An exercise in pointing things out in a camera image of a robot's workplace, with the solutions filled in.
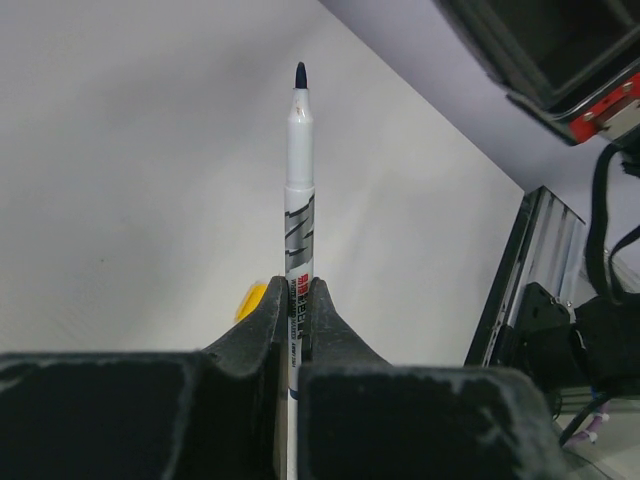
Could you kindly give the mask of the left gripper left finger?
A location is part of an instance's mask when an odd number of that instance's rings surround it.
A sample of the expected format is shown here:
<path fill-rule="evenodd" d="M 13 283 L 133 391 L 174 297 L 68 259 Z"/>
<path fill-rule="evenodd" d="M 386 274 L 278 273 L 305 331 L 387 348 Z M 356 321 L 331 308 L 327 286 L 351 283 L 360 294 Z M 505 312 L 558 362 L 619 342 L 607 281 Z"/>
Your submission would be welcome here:
<path fill-rule="evenodd" d="M 282 479 L 287 287 L 210 346 L 1 358 L 5 479 Z"/>

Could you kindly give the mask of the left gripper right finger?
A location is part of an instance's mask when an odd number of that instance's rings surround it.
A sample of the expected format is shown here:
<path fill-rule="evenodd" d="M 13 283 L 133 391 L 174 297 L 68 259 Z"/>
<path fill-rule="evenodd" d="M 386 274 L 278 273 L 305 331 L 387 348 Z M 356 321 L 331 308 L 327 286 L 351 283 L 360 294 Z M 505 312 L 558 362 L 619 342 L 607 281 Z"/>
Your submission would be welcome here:
<path fill-rule="evenodd" d="M 310 289 L 298 377 L 302 479 L 561 479 L 542 393 L 509 368 L 394 366 Z"/>

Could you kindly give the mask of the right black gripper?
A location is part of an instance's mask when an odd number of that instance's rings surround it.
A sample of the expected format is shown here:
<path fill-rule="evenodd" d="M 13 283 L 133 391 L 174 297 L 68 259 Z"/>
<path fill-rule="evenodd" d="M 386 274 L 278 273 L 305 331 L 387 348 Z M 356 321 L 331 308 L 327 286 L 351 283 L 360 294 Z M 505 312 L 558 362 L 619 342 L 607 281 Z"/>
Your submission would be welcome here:
<path fill-rule="evenodd" d="M 636 1 L 439 1 L 509 101 L 574 146 L 639 141 Z"/>

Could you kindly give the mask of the yellow pen cap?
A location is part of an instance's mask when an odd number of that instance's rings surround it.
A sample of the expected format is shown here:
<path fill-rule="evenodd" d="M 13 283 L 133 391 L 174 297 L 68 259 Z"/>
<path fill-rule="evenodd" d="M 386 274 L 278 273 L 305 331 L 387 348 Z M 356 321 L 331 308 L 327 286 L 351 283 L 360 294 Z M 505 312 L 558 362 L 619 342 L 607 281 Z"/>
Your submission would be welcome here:
<path fill-rule="evenodd" d="M 255 282 L 247 290 L 245 296 L 240 302 L 235 316 L 234 322 L 239 323 L 249 316 L 260 304 L 265 292 L 267 284 L 265 282 Z"/>

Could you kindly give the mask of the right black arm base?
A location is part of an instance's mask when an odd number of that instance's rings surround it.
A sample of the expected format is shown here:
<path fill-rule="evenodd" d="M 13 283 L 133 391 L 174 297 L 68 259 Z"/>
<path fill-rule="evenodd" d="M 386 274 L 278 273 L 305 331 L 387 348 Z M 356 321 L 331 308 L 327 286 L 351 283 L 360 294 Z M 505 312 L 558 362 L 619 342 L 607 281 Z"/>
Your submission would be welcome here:
<path fill-rule="evenodd" d="M 639 303 L 618 305 L 596 296 L 575 320 L 539 284 L 524 290 L 516 325 L 507 329 L 499 360 L 531 378 L 551 414 L 577 410 L 576 389 L 639 398 Z"/>

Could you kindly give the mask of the aluminium rail frame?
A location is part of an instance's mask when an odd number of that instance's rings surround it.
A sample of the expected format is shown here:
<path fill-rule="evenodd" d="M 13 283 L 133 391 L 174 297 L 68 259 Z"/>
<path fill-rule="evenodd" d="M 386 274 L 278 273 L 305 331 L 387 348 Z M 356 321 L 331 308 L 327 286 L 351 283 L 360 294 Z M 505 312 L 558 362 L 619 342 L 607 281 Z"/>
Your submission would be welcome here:
<path fill-rule="evenodd" d="M 514 367 L 545 395 L 553 416 L 611 395 L 568 434 L 594 443 L 611 415 L 639 417 L 639 303 L 594 296 L 582 264 L 584 221 L 545 187 L 523 198 L 467 363 Z"/>

